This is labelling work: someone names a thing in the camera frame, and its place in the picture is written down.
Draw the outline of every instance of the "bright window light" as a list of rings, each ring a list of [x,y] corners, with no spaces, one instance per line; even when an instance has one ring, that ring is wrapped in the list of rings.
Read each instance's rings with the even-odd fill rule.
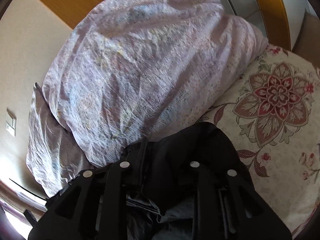
[[[32,229],[32,226],[29,226],[23,222],[21,222],[19,219],[17,219],[15,216],[11,215],[7,211],[5,211],[5,214],[7,215],[7,218],[11,225],[14,227],[17,232],[22,235],[25,239],[28,239],[29,233]]]

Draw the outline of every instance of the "beige wall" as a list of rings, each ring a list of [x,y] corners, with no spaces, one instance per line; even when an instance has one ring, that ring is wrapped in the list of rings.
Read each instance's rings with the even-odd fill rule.
[[[33,84],[42,84],[71,31],[39,0],[13,0],[0,20],[0,179],[38,194],[25,164]],[[15,138],[5,129],[7,108],[17,117]]]

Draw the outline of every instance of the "bed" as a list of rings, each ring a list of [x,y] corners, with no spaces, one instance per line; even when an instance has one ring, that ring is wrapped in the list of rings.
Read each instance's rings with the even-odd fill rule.
[[[160,1],[106,0],[75,28],[34,87],[29,169],[52,196],[143,136],[212,122],[296,237],[320,202],[319,69],[219,0]]]

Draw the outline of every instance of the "black bag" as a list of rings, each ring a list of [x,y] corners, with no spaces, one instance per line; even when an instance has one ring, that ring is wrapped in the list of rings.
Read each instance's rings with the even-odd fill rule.
[[[81,171],[29,240],[289,240],[228,137],[201,122]]]

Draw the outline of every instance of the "red leaf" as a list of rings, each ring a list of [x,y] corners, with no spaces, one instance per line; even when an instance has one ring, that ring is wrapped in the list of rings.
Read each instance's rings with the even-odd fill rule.
[[[262,178],[268,178],[267,170],[265,167],[260,166],[257,161],[257,158],[254,159],[254,170],[256,171],[257,175]]]
[[[287,55],[287,57],[289,57],[289,53],[286,49],[282,49],[283,53]]]
[[[237,151],[237,153],[240,158],[244,158],[244,159],[251,158],[257,155],[257,153],[254,153],[249,150],[239,150]]]
[[[218,122],[221,120],[222,116],[223,116],[223,111],[224,111],[224,108],[226,107],[226,105],[223,105],[222,107],[220,107],[217,112],[214,114],[214,117],[213,117],[213,124],[214,125],[217,125]]]

